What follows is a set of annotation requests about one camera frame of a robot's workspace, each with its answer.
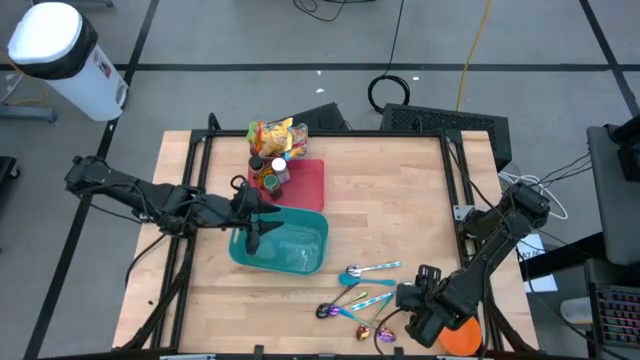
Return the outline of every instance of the orange bowl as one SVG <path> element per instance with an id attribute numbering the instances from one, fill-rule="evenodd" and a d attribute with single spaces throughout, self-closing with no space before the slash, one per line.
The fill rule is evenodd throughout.
<path id="1" fill-rule="evenodd" d="M 458 330 L 444 328 L 438 341 L 451 355 L 469 356 L 482 345 L 482 330 L 478 320 L 472 317 Z"/>

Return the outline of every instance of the black lid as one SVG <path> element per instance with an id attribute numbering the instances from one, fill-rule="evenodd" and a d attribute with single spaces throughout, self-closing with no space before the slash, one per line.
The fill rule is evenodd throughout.
<path id="1" fill-rule="evenodd" d="M 25 74 L 39 79 L 68 79 L 82 70 L 97 43 L 98 33 L 89 20 L 83 16 L 78 39 L 63 57 L 47 63 L 16 64 L 16 66 Z"/>
<path id="2" fill-rule="evenodd" d="M 252 156 L 249 159 L 249 167 L 252 170 L 260 170 L 264 166 L 264 160 L 260 156 Z"/>

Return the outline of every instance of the small bottle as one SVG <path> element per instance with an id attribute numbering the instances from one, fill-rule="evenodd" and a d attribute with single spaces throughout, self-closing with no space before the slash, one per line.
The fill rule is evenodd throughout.
<path id="1" fill-rule="evenodd" d="M 291 175 L 287 168 L 287 162 L 283 158 L 273 159 L 271 162 L 271 168 L 276 173 L 278 180 L 280 180 L 280 184 L 284 184 L 291 180 Z"/>
<path id="2" fill-rule="evenodd" d="M 275 175 L 267 175 L 264 178 L 264 188 L 267 189 L 271 199 L 278 200 L 282 196 L 282 189 L 280 188 L 280 181 Z"/>
<path id="3" fill-rule="evenodd" d="M 259 174 L 262 169 L 264 169 L 264 160 L 260 156 L 252 156 L 249 158 L 249 168 L 251 169 L 251 173 Z"/>

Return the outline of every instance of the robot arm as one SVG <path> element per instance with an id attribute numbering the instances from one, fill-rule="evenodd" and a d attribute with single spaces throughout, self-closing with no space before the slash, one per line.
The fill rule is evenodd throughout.
<path id="1" fill-rule="evenodd" d="M 197 228 L 240 228 L 249 233 L 247 253 L 255 254 L 261 235 L 283 225 L 279 221 L 252 219 L 253 214 L 272 213 L 280 208 L 260 199 L 260 191 L 246 181 L 231 186 L 233 199 L 205 194 L 198 188 L 171 184 L 151 184 L 114 170 L 96 157 L 76 157 L 65 176 L 66 189 L 77 196 L 102 194 L 133 209 L 144 222 L 157 224 L 160 231 L 182 237 Z"/>
<path id="2" fill-rule="evenodd" d="M 457 230 L 485 239 L 473 260 L 442 280 L 440 269 L 421 265 L 415 285 L 398 285 L 396 306 L 414 313 L 405 326 L 409 335 L 431 347 L 445 326 L 456 330 L 475 316 L 485 280 L 548 215 L 549 200 L 522 183 L 512 185 L 494 209 L 471 210 Z"/>

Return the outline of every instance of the blue spoon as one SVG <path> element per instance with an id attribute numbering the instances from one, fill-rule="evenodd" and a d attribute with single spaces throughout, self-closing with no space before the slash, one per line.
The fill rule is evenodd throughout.
<path id="1" fill-rule="evenodd" d="M 344 286 L 350 286 L 350 285 L 358 284 L 358 283 L 380 284 L 380 285 L 386 285 L 386 286 L 396 286 L 396 281 L 395 280 L 363 279 L 363 278 L 357 278 L 357 277 L 349 276 L 347 274 L 340 274 L 340 277 L 338 278 L 338 280 L 340 281 L 340 284 L 342 284 Z"/>

